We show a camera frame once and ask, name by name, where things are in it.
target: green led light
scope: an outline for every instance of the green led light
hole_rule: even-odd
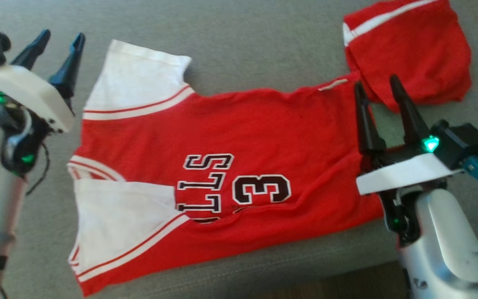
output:
[[[393,230],[398,230],[398,229],[400,229],[400,226],[401,226],[400,220],[397,219],[397,218],[394,218],[394,219],[392,220],[392,229],[393,229]]]
[[[6,104],[5,97],[0,96],[0,104]]]
[[[422,143],[425,151],[432,153],[440,145],[440,139],[431,135],[429,136],[429,138],[425,138],[424,140],[422,140]]]
[[[21,161],[23,161],[23,163],[25,164],[31,164],[32,162],[34,162],[34,155],[30,154],[27,156],[23,156],[21,157]]]

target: white armhole trim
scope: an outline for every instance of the white armhole trim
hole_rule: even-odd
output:
[[[369,19],[368,21],[355,27],[355,29],[353,30],[351,30],[346,23],[343,23],[342,29],[343,29],[343,36],[344,36],[344,46],[347,47],[349,43],[355,38],[367,32],[370,32],[372,29],[378,27],[379,25],[387,22],[390,19],[397,17],[398,15],[401,15],[402,13],[405,13],[414,8],[429,4],[431,2],[436,2],[436,1],[438,0],[420,0],[420,1],[412,2],[410,4],[406,4],[400,8],[397,8],[394,11],[377,15],[373,17],[372,19]]]
[[[338,80],[335,80],[333,81],[332,83],[324,86],[324,87],[320,87],[318,90],[319,91],[327,91],[327,90],[330,90],[330,89],[334,89],[335,87],[341,85],[341,84],[344,84],[348,82],[348,79],[338,79]]]
[[[146,252],[190,218],[175,209],[174,187],[80,179],[76,245],[68,262],[84,282]]]
[[[70,159],[68,163],[68,171],[74,180],[86,178],[89,179],[91,178],[90,173],[92,173],[104,178],[105,180],[127,181],[121,174],[112,168],[93,159],[80,156],[73,156]]]
[[[194,93],[183,78],[190,62],[187,56],[113,40],[84,118],[129,118],[178,104]]]

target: red stripe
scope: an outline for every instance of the red stripe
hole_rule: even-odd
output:
[[[101,110],[84,110],[84,112],[86,113],[117,113],[117,112],[127,112],[127,111],[133,111],[133,110],[140,110],[140,109],[143,109],[143,108],[148,108],[148,107],[152,107],[154,105],[159,105],[159,104],[162,104],[164,102],[167,102],[168,100],[172,100],[173,98],[177,97],[178,95],[180,95],[180,93],[182,93],[182,91],[188,89],[189,85],[184,87],[183,89],[181,89],[179,92],[175,93],[174,96],[171,96],[170,98],[168,98],[167,100],[162,100],[161,102],[157,102],[157,103],[153,103],[153,104],[148,104],[148,105],[145,105],[145,106],[139,106],[139,107],[134,107],[134,108],[126,108],[126,109],[120,109],[120,110],[108,110],[108,111],[101,111]]]
[[[84,164],[84,163],[81,163],[81,162],[77,162],[77,161],[72,161],[72,160],[70,160],[70,163],[81,165],[81,166],[86,166],[86,167],[91,168],[91,169],[95,170],[96,172],[100,172],[101,174],[104,174],[105,176],[107,176],[107,177],[111,178],[112,180],[116,181],[116,179],[113,176],[111,176],[110,174],[107,174],[106,172],[103,172],[102,170],[100,170],[98,168],[95,168],[93,166],[90,166],[90,165],[87,165],[87,164]]]
[[[173,221],[175,221],[176,219],[180,218],[181,216],[183,216],[184,214],[180,214],[178,216],[176,216],[175,218],[173,218],[171,221],[169,221],[167,224],[165,224],[161,229],[159,229],[157,232],[155,232],[152,236],[148,237],[145,241],[141,242],[138,246],[134,247],[133,249],[131,249],[129,252],[123,254],[123,255],[120,255],[119,257],[116,257],[115,259],[113,260],[109,260],[108,262],[105,262],[105,263],[102,263],[100,265],[97,265],[95,267],[91,267],[90,269],[82,272],[81,274],[77,275],[77,277],[80,277],[80,276],[83,276],[84,274],[86,273],[89,273],[90,271],[93,271],[99,267],[102,267],[104,265],[108,265],[110,263],[113,263],[114,261],[117,261],[125,256],[127,256],[128,254],[134,252],[134,250],[140,248],[141,246],[143,246],[146,242],[148,242],[149,240],[151,240],[152,238],[154,238],[158,233],[160,233],[163,229],[165,229],[165,227],[167,227],[168,225],[170,225]]]
[[[78,174],[78,171],[76,169],[73,169],[73,174],[77,180],[80,180],[80,175]]]
[[[71,261],[74,261],[76,259],[76,255],[78,254],[78,250],[80,250],[80,246],[77,246],[73,257],[71,258]]]

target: white stripe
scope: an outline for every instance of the white stripe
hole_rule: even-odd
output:
[[[113,113],[85,112],[83,115],[83,118],[88,120],[112,120],[112,119],[132,118],[132,117],[138,117],[141,115],[152,114],[158,111],[171,108],[175,106],[176,104],[179,104],[180,102],[185,100],[187,97],[189,97],[193,93],[195,93],[193,88],[187,87],[184,91],[179,93],[177,96],[168,100],[167,102],[163,102],[162,104],[157,104],[157,105],[149,106],[147,108],[141,108],[137,110],[130,110],[130,111],[124,111],[124,112],[113,112]]]
[[[70,162],[68,163],[68,166],[72,166],[72,167],[75,167],[75,168],[78,168],[78,169],[86,169],[86,170],[88,170],[88,172],[92,172],[92,173],[97,174],[99,176],[105,177],[104,174],[101,174],[100,172],[97,172],[96,170],[93,170],[92,168],[84,167],[82,165],[74,164],[72,162],[78,162],[78,163],[88,165],[90,167],[97,168],[98,170],[100,170],[100,171],[104,172],[105,174],[108,174],[109,176],[114,178],[114,180],[116,180],[116,181],[127,181],[127,180],[125,180],[125,178],[123,178],[123,176],[121,174],[119,174],[119,172],[116,172],[112,168],[110,168],[110,167],[108,167],[108,166],[106,166],[106,165],[104,165],[100,162],[97,162],[93,159],[88,159],[88,158],[80,157],[80,156],[73,156],[73,157],[71,157]]]
[[[382,15],[377,15],[372,19],[362,23],[361,25],[357,26],[355,29],[351,30],[346,23],[343,23],[343,36],[344,36],[344,46],[347,47],[349,43],[354,40],[355,38],[365,34],[366,32],[371,31],[372,29],[376,28],[377,26],[385,23],[386,21],[401,15],[409,10],[414,8],[429,4],[431,2],[436,2],[438,0],[421,0],[412,2],[410,4],[404,5],[394,11],[383,13]]]
[[[341,85],[342,83],[346,83],[346,82],[348,82],[348,79],[338,79],[338,80],[333,81],[330,85],[320,87],[318,90],[319,91],[325,91],[327,89],[334,89],[334,87],[337,87],[337,86]]]
[[[156,236],[154,236],[154,238],[148,240],[148,242],[141,245],[138,249],[136,249],[133,252],[127,254],[125,257],[122,257],[121,259],[118,259],[117,261],[114,261],[112,263],[108,263],[108,264],[106,264],[102,267],[99,267],[99,268],[97,268],[93,271],[90,271],[90,272],[88,272],[88,273],[86,273],[82,276],[78,276],[78,280],[80,282],[85,282],[86,280],[88,280],[90,278],[93,278],[93,277],[95,277],[99,274],[102,274],[104,272],[110,271],[110,270],[112,270],[116,267],[119,267],[119,266],[131,261],[132,259],[135,259],[136,257],[138,257],[139,255],[146,252],[148,249],[150,249],[152,246],[154,246],[157,242],[159,242],[161,239],[163,239],[165,236],[167,236],[170,232],[172,232],[174,229],[176,229],[182,223],[188,221],[189,219],[190,218],[186,215],[180,216],[178,219],[176,219],[175,221],[173,221],[172,223],[167,225],[167,227],[165,227],[165,229],[163,229],[162,231],[160,231],[160,233],[158,233]]]
[[[450,170],[433,153],[425,153],[363,174],[355,181],[359,194],[365,195],[445,178],[461,171]]]

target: jersey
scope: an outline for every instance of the jersey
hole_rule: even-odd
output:
[[[344,17],[351,70],[370,99],[398,112],[389,77],[418,104],[460,101],[471,87],[471,50],[448,0],[378,2]]]
[[[347,229],[382,215],[361,197],[353,87],[205,97],[190,58],[113,41],[68,167],[85,295],[144,274]]]

